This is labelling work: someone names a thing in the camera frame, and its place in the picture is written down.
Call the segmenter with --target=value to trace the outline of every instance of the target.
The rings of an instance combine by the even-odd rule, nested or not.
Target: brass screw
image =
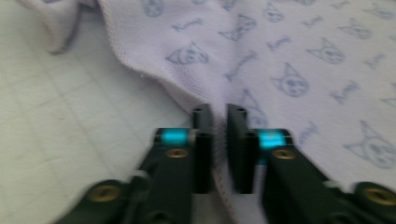
[[[293,152],[285,149],[275,150],[273,155],[281,160],[293,160],[296,158],[296,155]]]
[[[114,185],[103,185],[92,189],[88,198],[95,203],[107,203],[120,196],[120,187]]]
[[[183,148],[172,148],[166,152],[166,156],[173,159],[185,158],[189,155],[189,152]]]
[[[396,205],[396,196],[384,189],[368,188],[364,190],[364,196],[374,203],[382,205]]]

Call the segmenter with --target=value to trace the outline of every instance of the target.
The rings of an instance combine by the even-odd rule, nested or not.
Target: cloth
[[[66,46],[78,1],[20,0]],[[158,79],[187,111],[226,104],[252,128],[290,130],[299,149],[349,191],[396,189],[396,2],[393,0],[100,0],[115,54]],[[235,223],[265,223],[253,195],[233,193],[221,140],[214,178]]]

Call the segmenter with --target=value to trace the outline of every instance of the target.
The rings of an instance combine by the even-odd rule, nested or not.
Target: white fabric
[[[63,49],[78,1],[23,0]],[[158,79],[187,111],[225,104],[254,128],[286,128],[300,149],[350,190],[396,189],[396,2],[392,0],[101,0],[122,63]],[[233,194],[223,144],[214,175],[235,222],[265,223],[256,195]]]

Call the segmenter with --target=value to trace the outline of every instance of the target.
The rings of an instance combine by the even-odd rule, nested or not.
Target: tiled surface
[[[0,0],[2,224],[50,223],[92,182],[127,178],[156,128],[189,119],[120,65],[97,15],[64,54],[48,54],[47,39],[33,12]]]

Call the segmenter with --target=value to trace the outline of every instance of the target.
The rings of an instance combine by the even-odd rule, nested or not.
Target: fabric
[[[61,34],[51,33],[53,42],[62,44],[49,50],[64,47],[67,24],[76,23],[76,1],[24,2],[56,18],[43,16],[46,24],[64,22],[53,23]],[[346,191],[358,181],[396,189],[395,1],[99,5],[120,61],[158,79],[187,111],[210,103],[218,136],[224,134],[225,104],[241,105],[250,127],[289,129],[300,150]],[[233,193],[220,140],[214,177],[235,222],[265,223],[260,188],[253,195]]]

